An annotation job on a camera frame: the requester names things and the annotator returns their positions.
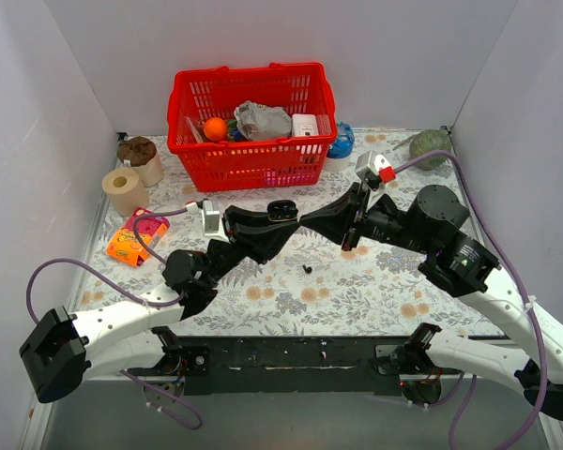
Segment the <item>black earbud charging case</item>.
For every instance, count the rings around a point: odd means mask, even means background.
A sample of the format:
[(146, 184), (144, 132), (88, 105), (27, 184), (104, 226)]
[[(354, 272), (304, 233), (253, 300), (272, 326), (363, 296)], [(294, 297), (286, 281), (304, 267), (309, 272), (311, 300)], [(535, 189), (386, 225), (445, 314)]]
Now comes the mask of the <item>black earbud charging case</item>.
[(267, 217), (271, 222), (296, 220), (297, 214), (297, 206), (291, 200), (277, 200), (267, 205)]

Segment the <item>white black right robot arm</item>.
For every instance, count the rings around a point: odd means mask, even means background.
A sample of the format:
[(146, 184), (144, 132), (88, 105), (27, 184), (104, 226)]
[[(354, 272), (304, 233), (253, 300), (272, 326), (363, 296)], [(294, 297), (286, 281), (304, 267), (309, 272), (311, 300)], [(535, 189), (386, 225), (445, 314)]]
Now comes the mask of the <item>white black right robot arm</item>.
[(401, 346), (379, 357), (386, 373), (423, 373), (434, 368), (468, 371), (500, 383), (535, 403), (540, 367), (547, 367), (542, 413), (563, 421), (563, 325), (541, 307), (525, 304), (510, 274), (479, 241), (461, 232), (469, 217), (448, 187), (419, 191), (405, 211), (389, 195), (367, 204), (370, 194), (354, 184), (339, 200), (303, 216), (302, 226), (343, 250), (360, 238), (424, 255), (418, 270), (440, 291), (489, 319), (514, 343), (506, 349), (468, 342), (438, 325), (421, 324)]

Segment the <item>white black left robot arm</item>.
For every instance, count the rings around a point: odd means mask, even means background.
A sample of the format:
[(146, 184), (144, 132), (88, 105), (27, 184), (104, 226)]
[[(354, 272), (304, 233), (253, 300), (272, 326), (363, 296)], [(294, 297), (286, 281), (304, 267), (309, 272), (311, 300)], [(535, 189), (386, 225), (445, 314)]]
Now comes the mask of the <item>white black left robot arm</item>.
[(264, 212), (236, 206), (220, 212), (209, 200), (188, 202), (179, 211), (200, 216), (206, 251), (173, 251), (163, 261), (162, 283), (140, 295), (99, 275), (122, 301), (76, 312), (55, 307), (34, 319), (19, 355), (39, 402), (55, 402), (87, 379), (128, 368), (174, 373), (181, 353), (169, 325), (203, 312), (219, 281), (245, 259), (271, 261), (299, 227), (290, 200), (271, 202)]

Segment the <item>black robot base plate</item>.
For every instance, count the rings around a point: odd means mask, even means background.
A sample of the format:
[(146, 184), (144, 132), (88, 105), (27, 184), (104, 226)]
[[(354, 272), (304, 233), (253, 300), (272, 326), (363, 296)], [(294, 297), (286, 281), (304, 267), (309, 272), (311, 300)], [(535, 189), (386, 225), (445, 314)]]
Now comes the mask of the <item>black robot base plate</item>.
[(397, 369), (404, 337), (163, 337), (164, 355), (132, 374), (172, 380), (187, 396), (243, 393), (372, 393), (433, 403), (447, 369)]

